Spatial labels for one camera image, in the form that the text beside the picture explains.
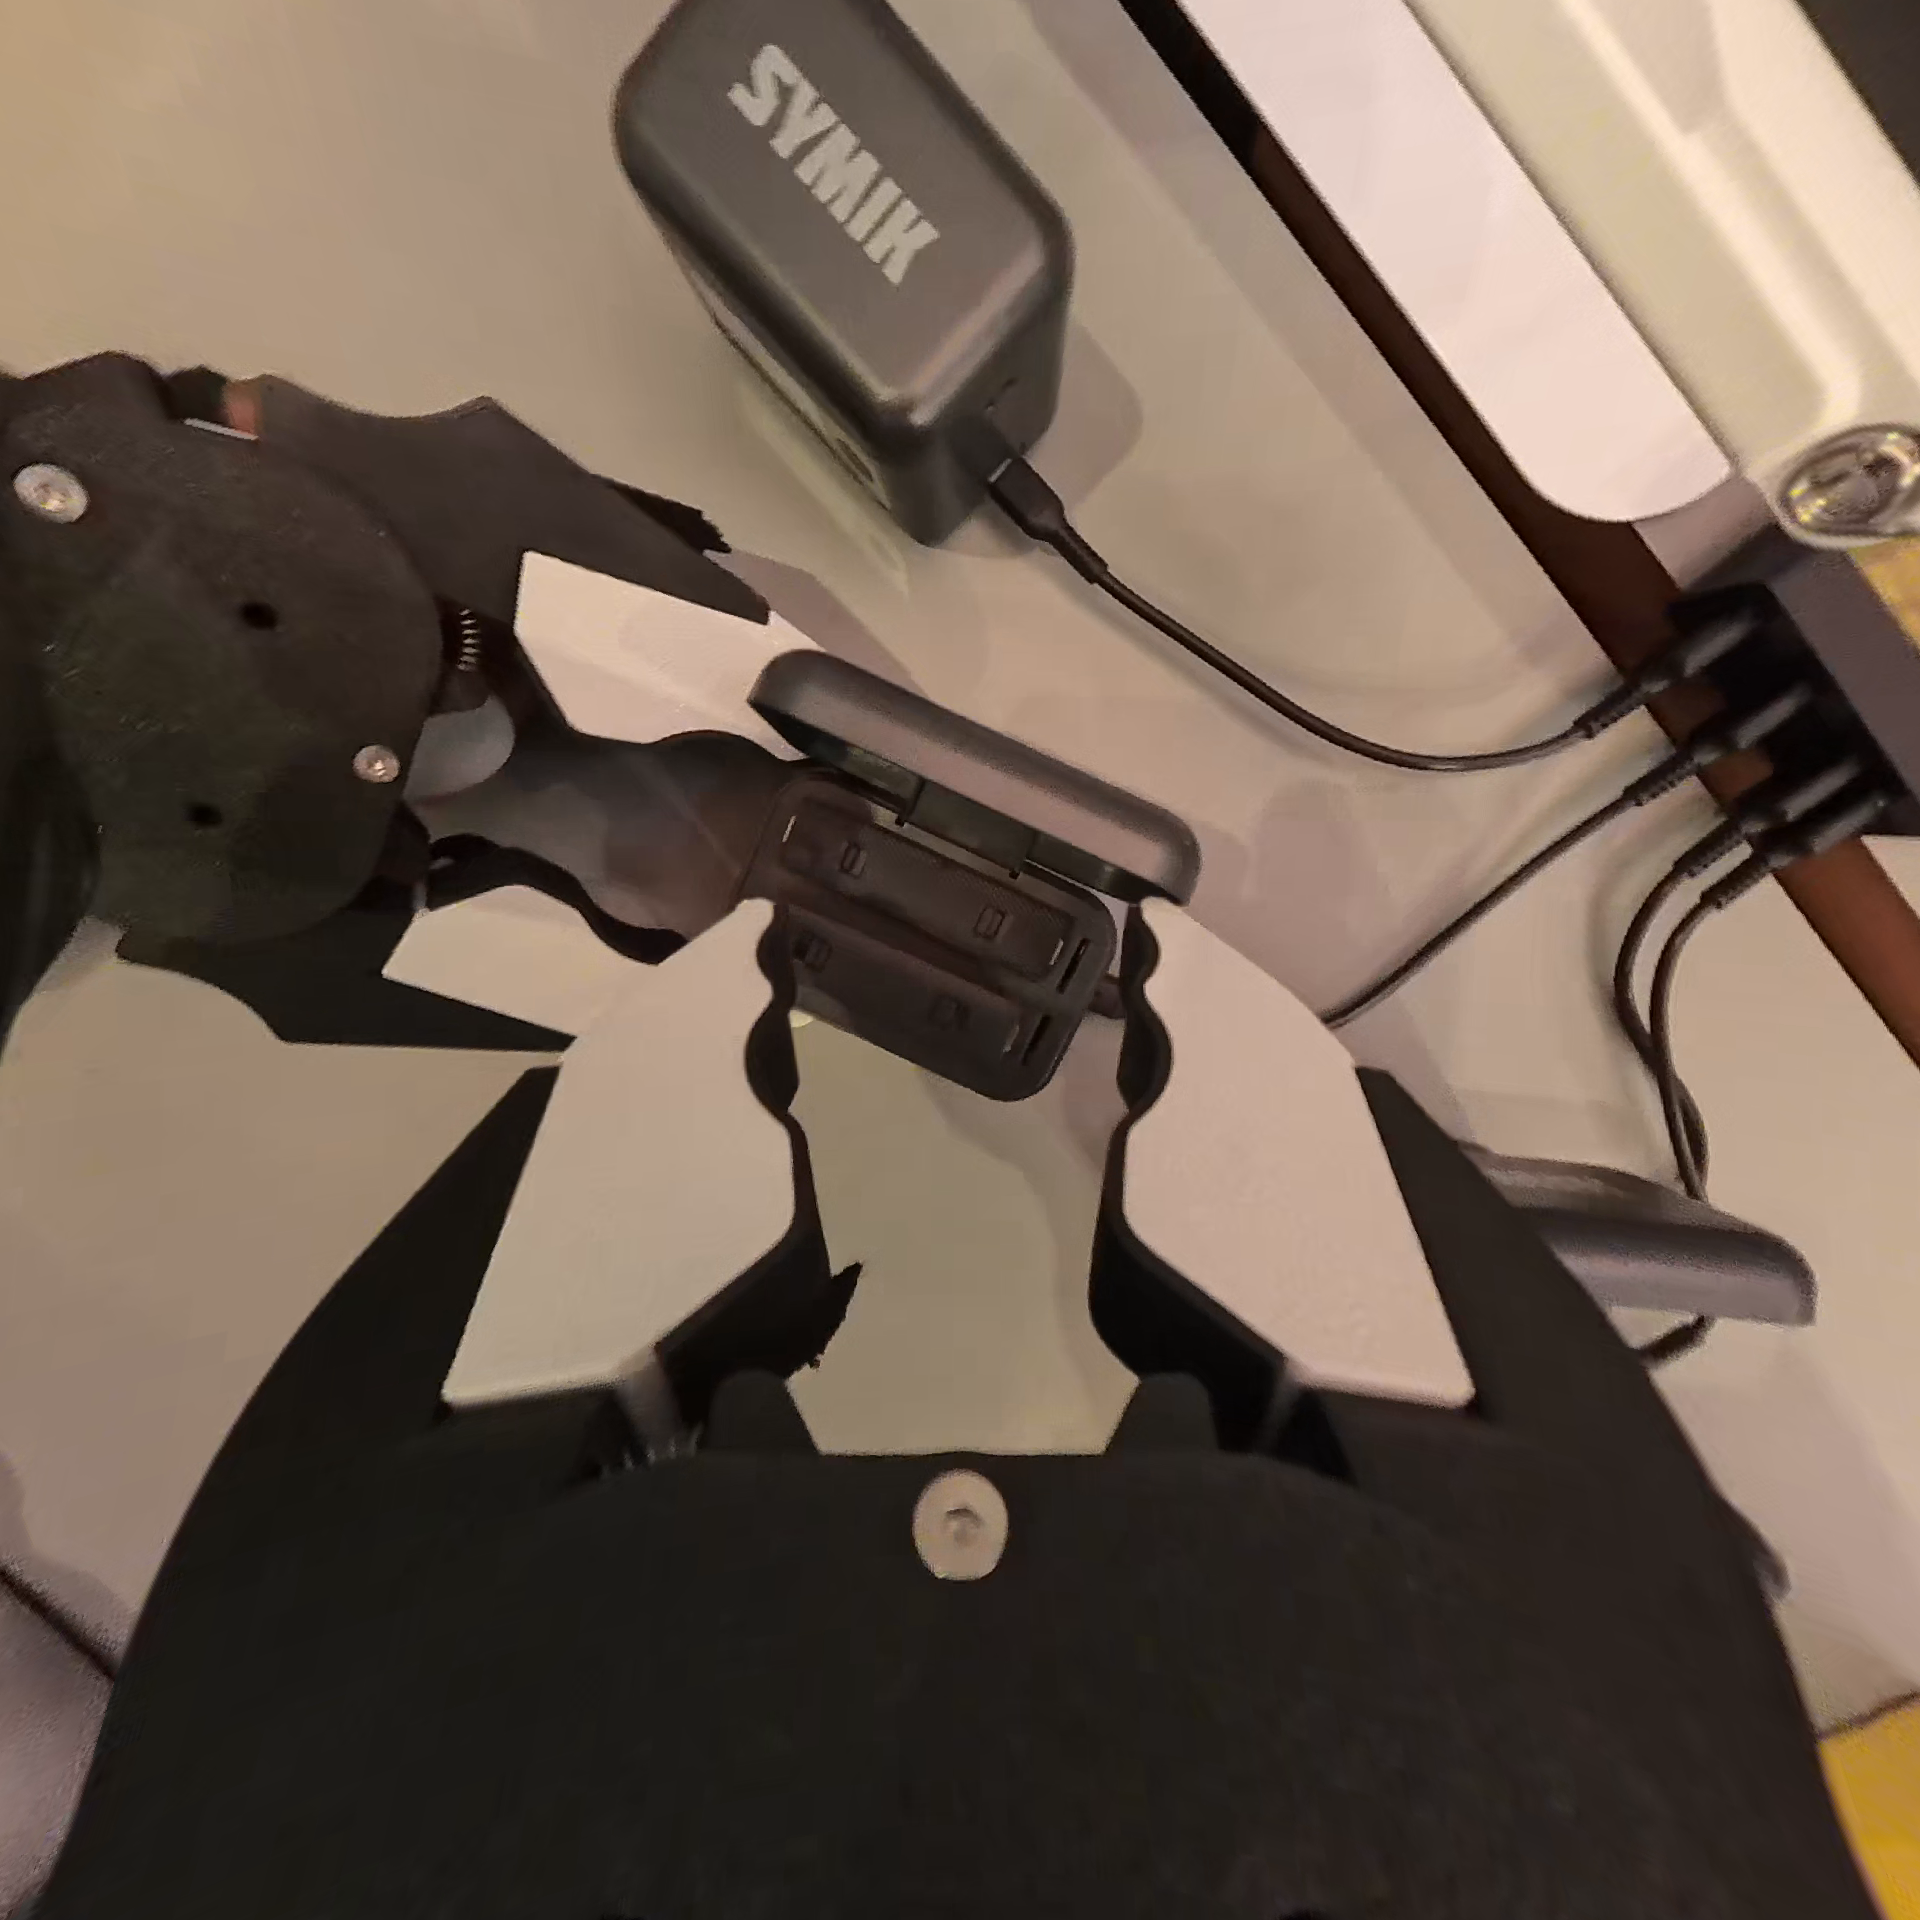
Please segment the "white rounded panel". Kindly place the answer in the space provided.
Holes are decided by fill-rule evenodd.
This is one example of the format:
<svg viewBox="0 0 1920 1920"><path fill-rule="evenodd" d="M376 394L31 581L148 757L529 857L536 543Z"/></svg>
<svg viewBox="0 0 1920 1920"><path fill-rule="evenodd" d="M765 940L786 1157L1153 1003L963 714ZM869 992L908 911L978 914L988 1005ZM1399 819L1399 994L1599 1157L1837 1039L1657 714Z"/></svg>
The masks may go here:
<svg viewBox="0 0 1920 1920"><path fill-rule="evenodd" d="M1653 522L1733 480L1411 5L1181 15L1538 497Z"/></svg>

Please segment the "grey battery charging case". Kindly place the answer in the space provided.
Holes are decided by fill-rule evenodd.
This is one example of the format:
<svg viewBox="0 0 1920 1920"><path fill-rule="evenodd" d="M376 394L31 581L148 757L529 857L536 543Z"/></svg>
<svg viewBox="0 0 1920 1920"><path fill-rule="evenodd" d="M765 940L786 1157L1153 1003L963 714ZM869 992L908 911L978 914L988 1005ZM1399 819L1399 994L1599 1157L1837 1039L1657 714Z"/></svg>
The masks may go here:
<svg viewBox="0 0 1920 1920"><path fill-rule="evenodd" d="M801 757L760 831L737 892L777 912L796 906L881 941L943 957L1021 994L1095 1008L1120 957L1116 911L1186 906L1202 873L1194 831L1164 807L1106 784L1019 738L980 728L914 691L837 657L792 652L752 692L757 714ZM1021 978L901 928L775 872L773 850L796 805L864 813L1015 890L1105 914L1056 976Z"/></svg>
<svg viewBox="0 0 1920 1920"><path fill-rule="evenodd" d="M1599 1308L1668 1322L1656 1348L1817 1317L1810 1261L1757 1223L1621 1168L1459 1147Z"/></svg>

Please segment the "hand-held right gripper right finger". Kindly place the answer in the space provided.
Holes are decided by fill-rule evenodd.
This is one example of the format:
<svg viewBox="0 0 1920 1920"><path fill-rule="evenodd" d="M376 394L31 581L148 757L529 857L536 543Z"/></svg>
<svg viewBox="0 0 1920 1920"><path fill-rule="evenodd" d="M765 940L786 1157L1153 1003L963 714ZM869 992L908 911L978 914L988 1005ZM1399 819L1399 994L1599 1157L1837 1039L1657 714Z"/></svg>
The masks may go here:
<svg viewBox="0 0 1920 1920"><path fill-rule="evenodd" d="M1088 1308L1135 1376L1219 1419L1303 1389L1466 1409L1472 1373L1354 1056L1288 987L1165 901L1120 945L1120 1123Z"/></svg>

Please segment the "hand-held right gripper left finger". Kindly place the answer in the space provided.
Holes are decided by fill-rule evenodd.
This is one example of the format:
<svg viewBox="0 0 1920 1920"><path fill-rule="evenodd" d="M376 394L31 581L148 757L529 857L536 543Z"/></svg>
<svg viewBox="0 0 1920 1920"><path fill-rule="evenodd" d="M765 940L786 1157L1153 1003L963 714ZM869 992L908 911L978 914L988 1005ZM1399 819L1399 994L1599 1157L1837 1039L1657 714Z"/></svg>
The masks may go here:
<svg viewBox="0 0 1920 1920"><path fill-rule="evenodd" d="M781 938L641 969L556 1073L444 1379L451 1409L613 1387L701 1419L737 1371L792 1379L857 1272L825 1248L794 1121Z"/></svg>

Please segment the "dark grey power adapter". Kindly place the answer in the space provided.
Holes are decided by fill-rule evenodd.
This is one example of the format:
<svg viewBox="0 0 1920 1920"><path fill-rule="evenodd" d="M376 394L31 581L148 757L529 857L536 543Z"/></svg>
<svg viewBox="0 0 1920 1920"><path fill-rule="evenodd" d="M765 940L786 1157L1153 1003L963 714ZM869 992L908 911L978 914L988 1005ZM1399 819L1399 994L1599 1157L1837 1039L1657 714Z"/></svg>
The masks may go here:
<svg viewBox="0 0 1920 1920"><path fill-rule="evenodd" d="M681 2L613 108L716 325L912 540L1050 432L1073 229L889 5Z"/></svg>

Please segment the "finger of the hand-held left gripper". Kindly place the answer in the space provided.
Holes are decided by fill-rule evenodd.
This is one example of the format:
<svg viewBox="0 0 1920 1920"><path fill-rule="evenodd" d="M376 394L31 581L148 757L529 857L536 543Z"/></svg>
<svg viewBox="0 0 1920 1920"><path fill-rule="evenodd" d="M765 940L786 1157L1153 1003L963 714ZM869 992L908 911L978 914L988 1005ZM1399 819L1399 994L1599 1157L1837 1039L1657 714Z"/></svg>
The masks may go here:
<svg viewBox="0 0 1920 1920"><path fill-rule="evenodd" d="M449 600L449 786L504 773L543 725L617 748L730 737L777 760L752 706L785 657L785 620L708 608L529 555L513 618Z"/></svg>
<svg viewBox="0 0 1920 1920"><path fill-rule="evenodd" d="M716 931L721 921L667 957L642 962L610 946L578 907L508 885L418 911L380 975L570 1040L602 1025L717 1040L722 972L706 951Z"/></svg>

